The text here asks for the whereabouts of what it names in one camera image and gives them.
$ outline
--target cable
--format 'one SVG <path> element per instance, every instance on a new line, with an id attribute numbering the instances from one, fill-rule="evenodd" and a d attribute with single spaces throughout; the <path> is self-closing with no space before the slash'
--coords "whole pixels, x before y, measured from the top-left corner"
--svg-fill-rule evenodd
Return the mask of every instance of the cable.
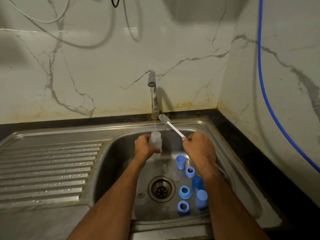
<path id="1" fill-rule="evenodd" d="M 274 120 L 274 122 L 276 123 L 276 125 L 278 126 L 279 130 L 282 132 L 282 134 L 286 137 L 286 139 L 290 142 L 290 144 L 297 150 L 298 153 L 300 153 L 300 155 L 315 169 L 318 171 L 318 173 L 320 173 L 320 167 L 315 164 L 314 161 L 311 160 L 310 157 L 308 157 L 306 155 L 306 153 L 304 153 L 302 151 L 302 149 L 300 147 L 298 147 L 298 145 L 291 139 L 291 137 L 288 135 L 288 133 L 285 131 L 285 129 L 282 127 L 282 125 L 280 124 L 278 118 L 276 117 L 276 115 L 274 114 L 271 105 L 269 103 L 269 100 L 267 98 L 266 95 L 266 91 L 264 88 L 264 84 L 263 84 L 263 78 L 262 78 L 262 69 L 261 69 L 261 32 L 262 32 L 262 7 L 263 7 L 263 0 L 260 0 L 259 3 L 259 24 L 258 24 L 258 71 L 259 71 L 259 80 L 260 80 L 260 86 L 261 86 L 261 91 L 262 91 L 262 96 L 264 98 L 264 101 L 266 103 L 266 106 Z"/>
<path id="2" fill-rule="evenodd" d="M 113 7 L 114 7 L 114 8 L 117 8 L 117 7 L 118 7 L 118 5 L 119 5 L 119 1 L 120 1 L 120 0 L 118 0 L 118 1 L 117 1 L 117 4 L 115 5 L 115 3 L 113 2 L 113 0 L 111 0 L 112 5 L 113 5 Z"/>
<path id="3" fill-rule="evenodd" d="M 28 19 L 31 19 L 35 22 L 38 22 L 38 23 L 42 23 L 42 24 L 53 24 L 55 22 L 57 22 L 59 19 L 61 19 L 67 12 L 67 9 L 68 9 L 68 6 L 70 4 L 70 0 L 67 0 L 66 2 L 66 5 L 64 7 L 64 10 L 63 12 L 58 16 L 56 17 L 54 20 L 51 20 L 51 21 L 43 21 L 43 20 L 38 20 L 38 19 L 35 19 L 33 17 L 30 17 L 29 15 L 27 15 L 26 13 L 22 12 L 11 0 L 7 0 L 16 10 L 18 10 L 23 16 L 25 16 L 26 18 Z"/>

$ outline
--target white hose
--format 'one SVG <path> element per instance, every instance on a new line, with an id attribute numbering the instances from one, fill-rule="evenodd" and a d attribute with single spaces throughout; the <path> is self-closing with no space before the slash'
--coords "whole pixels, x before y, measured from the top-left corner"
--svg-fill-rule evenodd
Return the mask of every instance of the white hose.
<path id="1" fill-rule="evenodd" d="M 53 23 L 57 22 L 59 19 L 61 19 L 61 18 L 65 15 L 65 13 L 66 13 L 66 11 L 67 11 L 67 9 L 68 9 L 69 3 L 70 3 L 70 0 L 67 0 L 66 6 L 64 7 L 63 12 L 62 12 L 59 16 L 57 16 L 54 20 L 51 20 L 51 21 L 43 21 L 43 20 L 38 20 L 38 19 L 35 19 L 35 18 L 33 18 L 33 17 L 30 17 L 30 16 L 27 15 L 26 13 L 22 12 L 11 0 L 7 0 L 7 1 L 8 1 L 16 10 L 18 10 L 23 16 L 25 16 L 25 17 L 27 17 L 27 18 L 35 21 L 35 22 L 42 23 L 42 24 L 53 24 Z"/>

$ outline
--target person's right arm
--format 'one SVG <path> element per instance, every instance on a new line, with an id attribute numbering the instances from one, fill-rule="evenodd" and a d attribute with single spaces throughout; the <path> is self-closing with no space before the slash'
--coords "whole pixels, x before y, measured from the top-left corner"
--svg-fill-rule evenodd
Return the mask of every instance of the person's right arm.
<path id="1" fill-rule="evenodd" d="M 188 138 L 182 138 L 183 148 L 194 162 L 208 193 L 214 238 L 269 239 L 220 173 L 209 137 L 197 131 Z"/>

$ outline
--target drain ring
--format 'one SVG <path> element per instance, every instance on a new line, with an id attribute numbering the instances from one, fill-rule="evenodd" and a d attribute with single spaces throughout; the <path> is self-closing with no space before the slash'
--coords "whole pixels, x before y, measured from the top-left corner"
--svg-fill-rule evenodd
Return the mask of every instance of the drain ring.
<path id="1" fill-rule="evenodd" d="M 153 178 L 148 186 L 148 193 L 151 199 L 164 203 L 171 200 L 176 192 L 176 186 L 171 178 L 158 176 Z"/>

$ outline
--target blue pipe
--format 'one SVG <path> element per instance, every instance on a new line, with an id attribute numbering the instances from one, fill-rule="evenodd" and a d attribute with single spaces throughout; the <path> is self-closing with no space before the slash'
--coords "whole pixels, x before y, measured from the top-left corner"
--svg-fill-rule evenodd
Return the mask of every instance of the blue pipe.
<path id="1" fill-rule="evenodd" d="M 269 103 L 269 100 L 267 98 L 266 95 L 266 91 L 264 88 L 264 84 L 263 84 L 263 79 L 262 79 L 262 69 L 261 69 L 261 30 L 262 30 L 262 7 L 263 7 L 263 0 L 260 0 L 260 4 L 259 4 L 259 24 L 258 24 L 258 71 L 259 71 L 259 80 L 260 80 L 260 87 L 261 87 L 261 91 L 262 91 L 262 96 L 264 98 L 264 101 L 266 102 L 266 106 L 274 120 L 274 122 L 276 123 L 276 125 L 278 126 L 279 130 L 282 132 L 282 134 L 286 137 L 286 139 L 290 142 L 290 144 L 294 147 L 294 149 L 297 150 L 298 153 L 300 153 L 300 155 L 315 169 L 318 171 L 318 173 L 320 173 L 320 167 L 315 164 L 314 161 L 311 160 L 310 157 L 308 157 L 306 155 L 306 153 L 304 153 L 302 151 L 302 149 L 300 147 L 298 147 L 298 145 L 291 139 L 291 137 L 288 135 L 288 133 L 285 131 L 285 129 L 282 127 L 282 125 L 280 124 L 278 118 L 276 117 L 276 115 L 274 114 L 271 105 Z"/>

